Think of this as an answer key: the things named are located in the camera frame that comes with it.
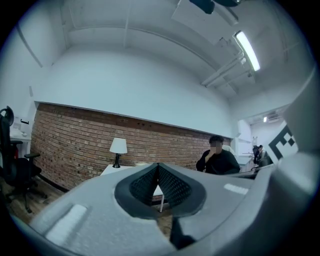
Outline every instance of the chair armrest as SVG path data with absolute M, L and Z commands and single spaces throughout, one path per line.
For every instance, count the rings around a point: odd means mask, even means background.
M 27 159 L 33 159 L 33 158 L 37 158 L 39 157 L 40 154 L 39 153 L 31 153 L 31 154 L 25 154 L 24 157 Z
M 22 144 L 23 142 L 21 140 L 10 140 L 10 144 L 17 145 Z

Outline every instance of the wooden floor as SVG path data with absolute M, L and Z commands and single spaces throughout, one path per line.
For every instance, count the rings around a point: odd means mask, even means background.
M 52 203 L 64 194 L 63 192 L 49 185 L 39 177 L 36 177 L 34 180 L 38 183 L 38 187 L 36 187 L 35 189 L 44 192 L 48 196 L 48 198 L 44 199 L 41 198 L 39 195 L 33 195 L 31 193 L 27 194 L 28 206 L 32 210 L 32 213 L 27 213 L 22 195 L 10 197 L 12 198 L 12 202 L 6 204 L 6 207 L 10 214 L 17 216 L 19 219 L 21 219 L 23 222 L 27 224 L 33 219 L 34 216 L 41 212 L 43 208 L 45 208 L 47 205 L 49 205 L 50 203 Z M 6 184 L 4 179 L 1 177 L 0 186 L 4 195 L 10 193 L 14 189 L 12 186 Z M 158 210 L 160 206 L 156 205 L 153 207 Z M 169 238 L 171 233 L 172 215 L 168 204 L 165 204 L 163 206 L 163 211 L 162 213 L 159 213 L 157 223 L 163 234 L 167 238 Z
M 35 187 L 35 189 L 44 192 L 48 196 L 48 198 L 44 199 L 41 198 L 39 195 L 27 193 L 26 200 L 29 208 L 32 210 L 32 213 L 27 213 L 25 209 L 25 202 L 22 195 L 17 195 L 15 197 L 11 196 L 10 198 L 12 199 L 12 202 L 6 204 L 7 209 L 11 214 L 17 216 L 19 219 L 21 219 L 23 222 L 27 224 L 32 220 L 32 218 L 35 215 L 41 212 L 43 208 L 45 208 L 47 205 L 49 205 L 54 200 L 58 199 L 64 194 L 63 192 L 49 185 L 39 177 L 35 177 L 33 179 L 38 183 L 38 187 Z M 0 185 L 2 193 L 4 195 L 10 193 L 14 189 L 14 187 L 5 183 L 4 179 L 1 177 Z

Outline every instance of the man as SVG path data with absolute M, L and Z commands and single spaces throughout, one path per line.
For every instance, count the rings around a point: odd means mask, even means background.
M 259 157 L 262 149 L 263 149 L 263 146 L 260 145 L 260 146 L 258 147 L 258 150 L 254 153 L 253 163 L 256 164 L 256 165 L 259 163 L 258 157 Z
M 234 155 L 222 149 L 224 138 L 214 135 L 209 139 L 210 150 L 203 153 L 201 159 L 196 163 L 196 169 L 202 172 L 206 169 L 209 174 L 235 174 L 240 171 L 240 166 Z

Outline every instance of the white wall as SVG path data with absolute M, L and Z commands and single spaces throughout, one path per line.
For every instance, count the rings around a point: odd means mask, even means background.
M 57 35 L 61 29 L 57 6 L 57 1 L 35 4 L 18 22 L 21 34 L 15 27 L 1 49 L 0 108 L 8 105 L 15 116 L 28 121 L 33 121 L 36 113 L 33 93 L 43 85 L 51 65 L 65 50 Z
M 10 106 L 14 115 L 33 120 L 36 106 L 29 86 L 42 83 L 47 69 L 40 68 L 14 28 L 0 54 L 0 109 Z
M 228 101 L 199 82 L 141 51 L 79 45 L 52 66 L 35 99 L 232 137 Z
M 50 67 L 65 51 L 58 1 L 37 2 L 18 23 L 42 66 Z
M 252 153 L 252 135 L 251 127 L 245 120 L 238 122 L 239 137 L 237 138 L 237 155 L 243 156 L 244 154 Z
M 252 137 L 257 137 L 256 144 L 264 145 L 264 143 L 274 134 L 277 128 L 282 124 L 281 118 L 276 122 L 260 122 L 251 125 Z
M 257 91 L 256 94 L 238 96 L 230 101 L 232 115 L 237 119 L 245 119 L 289 105 L 298 95 L 302 85 L 303 82 L 285 83 L 268 90 Z

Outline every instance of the fluorescent light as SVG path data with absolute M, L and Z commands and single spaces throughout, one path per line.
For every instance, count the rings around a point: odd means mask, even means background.
M 242 31 L 239 31 L 238 33 L 235 34 L 235 37 L 238 39 L 241 46 L 245 50 L 246 55 L 249 57 L 254 71 L 258 71 L 260 69 L 258 59 L 245 33 L 243 33 Z

